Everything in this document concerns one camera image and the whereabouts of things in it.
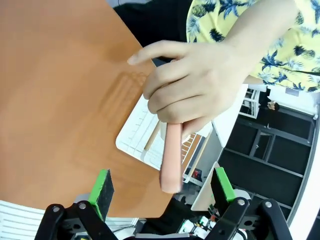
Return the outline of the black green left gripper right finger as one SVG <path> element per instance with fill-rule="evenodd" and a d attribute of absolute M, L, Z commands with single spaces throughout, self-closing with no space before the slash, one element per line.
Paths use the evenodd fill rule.
<path fill-rule="evenodd" d="M 211 189 L 219 220 L 205 237 L 207 240 L 232 240 L 239 229 L 254 240 L 291 240 L 286 219 L 277 201 L 264 199 L 250 210 L 250 201 L 236 197 L 223 167 L 213 170 Z"/>

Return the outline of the person's bare hand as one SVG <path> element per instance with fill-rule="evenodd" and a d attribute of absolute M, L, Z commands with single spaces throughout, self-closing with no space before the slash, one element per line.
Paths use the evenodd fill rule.
<path fill-rule="evenodd" d="M 229 44 L 176 41 L 150 44 L 127 62 L 137 65 L 160 56 L 174 60 L 147 77 L 143 96 L 161 122 L 182 124 L 182 136 L 230 108 L 254 65 L 249 55 Z"/>

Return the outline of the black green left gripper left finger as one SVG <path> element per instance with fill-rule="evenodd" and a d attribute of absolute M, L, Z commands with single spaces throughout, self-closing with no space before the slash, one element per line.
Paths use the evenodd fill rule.
<path fill-rule="evenodd" d="M 88 198 L 65 208 L 49 205 L 42 217 L 36 240 L 116 240 L 106 224 L 114 194 L 111 171 L 100 171 Z"/>

